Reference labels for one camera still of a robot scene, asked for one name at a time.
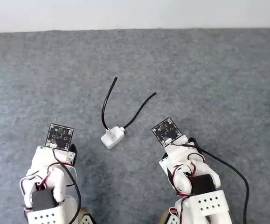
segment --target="white wall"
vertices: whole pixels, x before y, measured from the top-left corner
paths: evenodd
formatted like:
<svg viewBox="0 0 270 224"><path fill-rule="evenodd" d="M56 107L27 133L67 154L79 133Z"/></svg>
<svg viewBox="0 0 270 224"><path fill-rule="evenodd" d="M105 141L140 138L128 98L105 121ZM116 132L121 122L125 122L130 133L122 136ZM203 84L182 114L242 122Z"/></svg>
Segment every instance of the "white wall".
<svg viewBox="0 0 270 224"><path fill-rule="evenodd" d="M270 0L0 0L0 32L270 27Z"/></svg>

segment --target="black circuit board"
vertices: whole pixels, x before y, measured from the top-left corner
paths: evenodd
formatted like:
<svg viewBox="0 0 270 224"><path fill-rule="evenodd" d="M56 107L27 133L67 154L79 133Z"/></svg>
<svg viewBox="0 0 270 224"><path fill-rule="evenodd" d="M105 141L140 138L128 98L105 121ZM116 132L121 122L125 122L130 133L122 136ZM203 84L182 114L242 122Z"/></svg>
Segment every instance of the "black circuit board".
<svg viewBox="0 0 270 224"><path fill-rule="evenodd" d="M182 136L182 133L170 117L153 127L152 132L163 147Z"/></svg>
<svg viewBox="0 0 270 224"><path fill-rule="evenodd" d="M52 147L55 149L69 150L69 146L73 137L74 129L57 124L50 124L46 147Z"/></svg>

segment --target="black wire end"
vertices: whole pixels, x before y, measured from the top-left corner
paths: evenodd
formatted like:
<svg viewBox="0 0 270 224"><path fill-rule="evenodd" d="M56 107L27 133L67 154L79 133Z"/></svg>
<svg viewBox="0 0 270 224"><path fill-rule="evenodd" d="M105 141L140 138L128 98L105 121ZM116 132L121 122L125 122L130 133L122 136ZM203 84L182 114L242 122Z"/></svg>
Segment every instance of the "black wire end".
<svg viewBox="0 0 270 224"><path fill-rule="evenodd" d="M106 96L106 99L104 100L103 107L102 107L102 124L103 124L103 126L105 127L106 130L109 130L109 128L108 128L108 126L105 123L105 109L106 109L106 105L107 105L109 96L110 96L110 94L111 94L111 92L112 92L112 90L113 90L113 88L115 86L115 83L116 83L117 79L118 79L118 77L115 77L114 78L114 80L113 80L113 82L111 84L111 87L110 87L110 89L108 91L108 94Z"/></svg>
<svg viewBox="0 0 270 224"><path fill-rule="evenodd" d="M127 123L123 128L126 129L128 126L130 126L134 120L136 119L136 117L139 115L140 111L142 110L142 108L145 106L145 104L153 97L155 96L157 93L154 92L152 95L150 95L144 102L143 104L141 105L141 107L139 108L139 110L137 111L137 113L135 114L135 116L130 120L129 123Z"/></svg>

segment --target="white plug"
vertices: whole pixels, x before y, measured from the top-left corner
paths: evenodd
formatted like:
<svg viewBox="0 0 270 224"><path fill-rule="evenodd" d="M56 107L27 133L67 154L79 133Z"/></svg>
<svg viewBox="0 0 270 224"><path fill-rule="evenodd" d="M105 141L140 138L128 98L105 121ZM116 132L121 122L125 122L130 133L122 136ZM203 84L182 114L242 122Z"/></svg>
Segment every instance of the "white plug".
<svg viewBox="0 0 270 224"><path fill-rule="evenodd" d="M106 130L106 134L101 137L102 143L108 148L113 148L125 136L125 129L123 127L115 126L111 130Z"/></svg>

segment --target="carpet floor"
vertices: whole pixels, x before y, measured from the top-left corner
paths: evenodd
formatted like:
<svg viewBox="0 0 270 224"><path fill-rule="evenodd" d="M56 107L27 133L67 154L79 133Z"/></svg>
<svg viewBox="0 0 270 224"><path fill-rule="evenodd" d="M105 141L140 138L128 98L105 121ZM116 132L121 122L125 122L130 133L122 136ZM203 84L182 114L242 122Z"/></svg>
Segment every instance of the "carpet floor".
<svg viewBox="0 0 270 224"><path fill-rule="evenodd" d="M123 126L107 149L109 126ZM82 206L99 224L155 224L179 198L150 128L170 116L248 179L248 223L270 223L270 29L51 31L0 34L0 223L26 223L19 180L50 122L75 128ZM208 158L235 224L243 181Z"/></svg>

